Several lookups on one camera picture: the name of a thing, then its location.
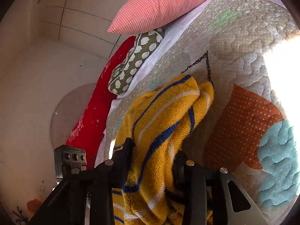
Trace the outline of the yellow striped knit sweater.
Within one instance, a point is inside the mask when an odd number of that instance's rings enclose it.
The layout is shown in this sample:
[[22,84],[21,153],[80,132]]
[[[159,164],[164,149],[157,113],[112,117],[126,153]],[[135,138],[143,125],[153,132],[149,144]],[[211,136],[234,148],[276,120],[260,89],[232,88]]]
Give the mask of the yellow striped knit sweater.
[[132,103],[115,140],[135,143],[126,182],[113,189],[116,224],[181,224],[184,204],[174,186],[172,166],[184,139],[206,116],[214,100],[210,82],[181,74]]

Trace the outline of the red long pillow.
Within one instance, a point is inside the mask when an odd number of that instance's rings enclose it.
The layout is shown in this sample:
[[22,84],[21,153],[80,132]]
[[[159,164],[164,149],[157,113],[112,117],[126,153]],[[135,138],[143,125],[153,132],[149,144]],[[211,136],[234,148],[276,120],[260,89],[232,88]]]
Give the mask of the red long pillow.
[[117,97],[108,90],[109,79],[114,68],[123,62],[133,47],[135,38],[128,37],[105,65],[84,113],[66,141],[66,145],[86,151],[87,169],[92,169],[95,165],[111,102]]

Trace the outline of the green hedgehog print pillow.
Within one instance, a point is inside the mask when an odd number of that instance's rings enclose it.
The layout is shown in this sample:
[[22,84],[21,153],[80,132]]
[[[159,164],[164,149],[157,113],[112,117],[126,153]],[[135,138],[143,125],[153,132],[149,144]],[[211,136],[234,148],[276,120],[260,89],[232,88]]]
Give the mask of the green hedgehog print pillow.
[[121,64],[115,67],[108,82],[108,90],[115,95],[123,95],[145,60],[158,48],[164,39],[164,30],[159,27],[139,34],[133,47]]

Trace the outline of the pink checked pillow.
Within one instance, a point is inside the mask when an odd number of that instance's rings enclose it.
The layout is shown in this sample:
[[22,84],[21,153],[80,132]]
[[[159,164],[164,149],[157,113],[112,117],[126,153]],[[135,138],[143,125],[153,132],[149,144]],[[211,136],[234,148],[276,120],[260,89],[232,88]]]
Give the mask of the pink checked pillow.
[[142,34],[162,27],[206,0],[128,0],[117,12],[107,32]]

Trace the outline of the quilted patchwork bedspread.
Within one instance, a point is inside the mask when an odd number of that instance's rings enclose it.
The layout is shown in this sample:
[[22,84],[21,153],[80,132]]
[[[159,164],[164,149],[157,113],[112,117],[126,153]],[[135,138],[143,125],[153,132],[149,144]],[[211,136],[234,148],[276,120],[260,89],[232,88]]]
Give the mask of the quilted patchwork bedspread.
[[299,197],[299,28],[280,0],[207,0],[165,27],[159,47],[111,103],[96,163],[109,158],[139,96],[185,74],[214,100],[183,140],[188,157],[227,168],[268,224]]

